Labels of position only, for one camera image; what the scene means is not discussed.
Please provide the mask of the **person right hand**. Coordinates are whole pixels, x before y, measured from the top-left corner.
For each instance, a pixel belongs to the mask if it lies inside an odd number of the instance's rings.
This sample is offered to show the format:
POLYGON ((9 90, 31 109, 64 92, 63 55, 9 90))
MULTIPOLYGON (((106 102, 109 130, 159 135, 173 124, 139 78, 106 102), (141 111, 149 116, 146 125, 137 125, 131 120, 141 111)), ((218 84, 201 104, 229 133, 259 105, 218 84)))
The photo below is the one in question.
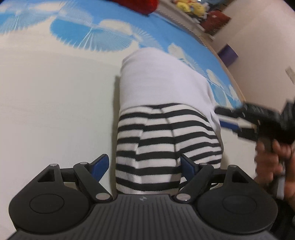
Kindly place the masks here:
POLYGON ((282 174, 285 167, 284 199, 294 208, 294 146, 273 141, 273 152, 265 150, 259 141, 256 144, 256 177, 255 181, 266 186, 275 176, 282 174))

